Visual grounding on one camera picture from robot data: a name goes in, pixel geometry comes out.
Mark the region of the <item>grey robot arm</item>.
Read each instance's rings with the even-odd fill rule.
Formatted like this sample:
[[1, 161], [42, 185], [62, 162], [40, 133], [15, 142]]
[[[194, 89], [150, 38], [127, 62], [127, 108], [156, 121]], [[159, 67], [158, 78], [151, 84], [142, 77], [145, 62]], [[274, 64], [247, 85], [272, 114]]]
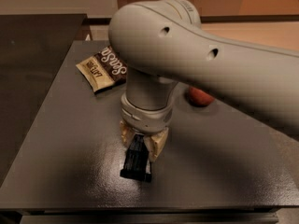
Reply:
[[299, 134], [299, 53], [203, 31], [187, 0], [136, 2], [112, 17], [108, 39], [127, 64], [121, 139], [140, 134], [155, 161], [168, 135], [172, 92], [198, 88], [285, 133]]

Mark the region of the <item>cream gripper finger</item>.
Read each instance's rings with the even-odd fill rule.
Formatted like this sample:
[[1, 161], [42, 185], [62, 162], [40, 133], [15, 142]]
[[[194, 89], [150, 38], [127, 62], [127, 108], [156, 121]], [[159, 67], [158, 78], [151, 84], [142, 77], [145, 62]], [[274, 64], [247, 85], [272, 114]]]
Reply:
[[149, 152], [149, 161], [155, 162], [162, 150], [164, 149], [164, 145], [166, 143], [168, 137], [169, 129], [164, 128], [159, 133], [145, 135], [143, 140], [145, 146]]
[[121, 140], [125, 147], [129, 147], [135, 137], [134, 129], [124, 120], [120, 122]]

